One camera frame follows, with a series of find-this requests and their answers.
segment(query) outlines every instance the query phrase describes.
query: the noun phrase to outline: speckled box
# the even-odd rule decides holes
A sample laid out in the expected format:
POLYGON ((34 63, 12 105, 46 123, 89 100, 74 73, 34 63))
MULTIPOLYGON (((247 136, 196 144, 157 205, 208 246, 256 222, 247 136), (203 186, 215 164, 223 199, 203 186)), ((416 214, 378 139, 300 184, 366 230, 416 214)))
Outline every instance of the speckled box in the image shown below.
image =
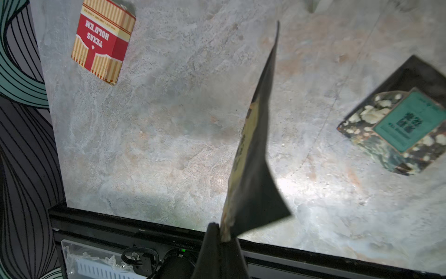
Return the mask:
POLYGON ((414 175, 446 151, 446 78, 409 58, 338 126, 385 169, 414 175))
POLYGON ((84 0, 71 57, 103 81, 116 84, 135 16, 110 0, 84 0))

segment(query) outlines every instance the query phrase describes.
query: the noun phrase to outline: black device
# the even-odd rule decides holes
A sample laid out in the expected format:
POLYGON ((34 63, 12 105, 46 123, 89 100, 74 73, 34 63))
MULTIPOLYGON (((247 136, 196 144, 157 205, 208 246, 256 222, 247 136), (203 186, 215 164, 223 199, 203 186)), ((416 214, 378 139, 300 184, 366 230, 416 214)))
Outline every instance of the black device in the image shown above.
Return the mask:
MULTIPOLYGON (((131 247, 156 251, 158 262, 153 265, 152 252, 136 252, 138 254, 136 258, 139 257, 142 261, 149 260, 152 269, 146 268, 147 271, 145 271, 141 263, 141 266, 134 267, 135 272, 150 278, 154 275, 153 267, 156 265, 158 265, 157 269, 161 269, 165 263, 172 266, 178 264, 180 265, 178 269, 189 268, 190 262, 198 258, 205 237, 205 233, 200 231, 68 208, 65 202, 51 208, 49 214, 64 279, 68 277, 62 253, 62 240, 82 243, 119 254, 131 247), (184 258, 185 261, 177 260, 178 258, 184 258)), ((255 279, 446 279, 446 276, 433 273, 260 244, 243 239, 238 241, 248 274, 255 279)))

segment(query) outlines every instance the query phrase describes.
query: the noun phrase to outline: gray marble texture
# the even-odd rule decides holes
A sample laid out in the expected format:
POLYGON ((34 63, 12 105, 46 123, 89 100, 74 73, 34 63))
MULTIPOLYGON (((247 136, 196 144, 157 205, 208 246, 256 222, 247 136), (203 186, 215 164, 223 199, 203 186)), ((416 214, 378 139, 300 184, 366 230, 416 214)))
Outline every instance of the gray marble texture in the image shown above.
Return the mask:
POLYGON ((31 0, 68 206, 219 222, 281 21, 267 160, 293 217, 242 238, 446 274, 446 156, 389 173, 336 131, 416 54, 446 73, 444 0, 133 0, 116 86, 71 60, 82 0, 31 0))

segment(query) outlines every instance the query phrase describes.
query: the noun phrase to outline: white vent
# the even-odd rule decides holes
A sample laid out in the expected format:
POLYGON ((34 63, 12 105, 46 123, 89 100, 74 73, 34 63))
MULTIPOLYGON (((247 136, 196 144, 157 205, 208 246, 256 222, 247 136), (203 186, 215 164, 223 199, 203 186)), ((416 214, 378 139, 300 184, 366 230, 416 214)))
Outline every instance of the white vent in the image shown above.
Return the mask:
POLYGON ((80 275, 88 276, 93 279, 146 279, 142 276, 132 272, 123 272, 112 269, 111 266, 94 262, 88 259, 76 259, 78 264, 78 273, 80 275))

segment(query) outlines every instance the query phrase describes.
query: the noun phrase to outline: square box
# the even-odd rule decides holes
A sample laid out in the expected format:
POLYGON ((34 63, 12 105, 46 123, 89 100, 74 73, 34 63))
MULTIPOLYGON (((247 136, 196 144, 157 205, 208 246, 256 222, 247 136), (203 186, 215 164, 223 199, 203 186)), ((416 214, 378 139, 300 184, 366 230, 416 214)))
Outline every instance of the square box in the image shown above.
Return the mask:
POLYGON ((116 84, 136 18, 110 0, 84 0, 71 57, 97 77, 116 84))

